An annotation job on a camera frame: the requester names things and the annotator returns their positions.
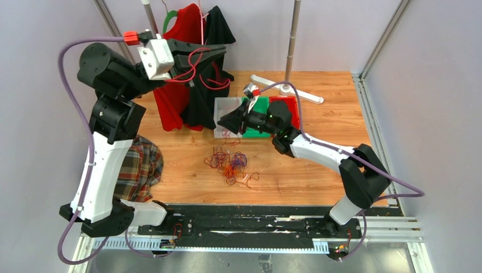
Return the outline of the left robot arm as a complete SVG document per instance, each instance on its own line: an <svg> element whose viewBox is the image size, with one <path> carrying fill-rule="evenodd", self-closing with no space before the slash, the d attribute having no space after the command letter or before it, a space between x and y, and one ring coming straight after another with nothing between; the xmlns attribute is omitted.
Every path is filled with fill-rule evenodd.
<svg viewBox="0 0 482 273"><path fill-rule="evenodd" d="M200 45L175 39L141 39L142 60L131 63L112 50L121 37L83 39L77 78L93 88L97 101L89 118L88 157L74 199L60 207L70 224L81 223L90 237L111 237L132 226L152 226L161 235L174 228L174 212L162 202L134 202L114 196L121 165L138 134L145 108L139 98L171 81L186 81L226 53L223 44Z"/></svg>

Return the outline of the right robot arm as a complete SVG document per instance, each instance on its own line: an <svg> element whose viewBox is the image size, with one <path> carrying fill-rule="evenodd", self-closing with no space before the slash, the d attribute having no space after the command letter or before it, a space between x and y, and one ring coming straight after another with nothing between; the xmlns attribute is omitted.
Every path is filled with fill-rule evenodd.
<svg viewBox="0 0 482 273"><path fill-rule="evenodd" d="M217 124L234 134L246 129L269 133L280 154L307 159L340 174L345 194L325 217L325 230L332 237L346 232L348 221L369 209L390 185L388 173L371 146L340 146L308 136L292 125L292 112L283 101L269 104L265 113L250 110L244 101Z"/></svg>

